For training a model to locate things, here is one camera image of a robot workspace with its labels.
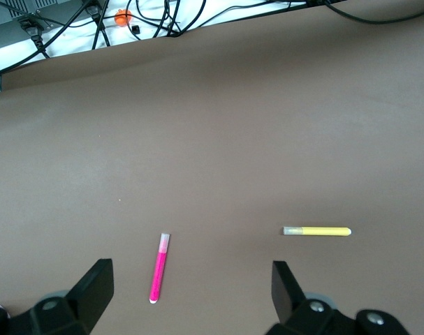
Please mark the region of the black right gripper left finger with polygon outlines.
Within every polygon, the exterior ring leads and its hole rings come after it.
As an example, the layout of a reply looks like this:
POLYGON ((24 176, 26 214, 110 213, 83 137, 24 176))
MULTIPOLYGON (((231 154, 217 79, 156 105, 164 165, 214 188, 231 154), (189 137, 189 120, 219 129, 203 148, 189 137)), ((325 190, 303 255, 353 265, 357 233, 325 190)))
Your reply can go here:
POLYGON ((48 297, 11 318, 9 334, 90 334, 114 295, 111 259, 100 259, 63 296, 48 297))

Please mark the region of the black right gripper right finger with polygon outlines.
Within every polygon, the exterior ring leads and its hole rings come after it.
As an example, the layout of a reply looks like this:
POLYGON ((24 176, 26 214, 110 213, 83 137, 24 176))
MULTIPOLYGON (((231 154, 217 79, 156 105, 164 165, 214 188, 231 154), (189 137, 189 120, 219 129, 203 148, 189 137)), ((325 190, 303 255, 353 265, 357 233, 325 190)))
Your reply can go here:
POLYGON ((272 301, 279 318, 268 334, 406 334, 393 315, 364 309, 351 319, 319 298, 307 298, 284 261, 272 263, 272 301))

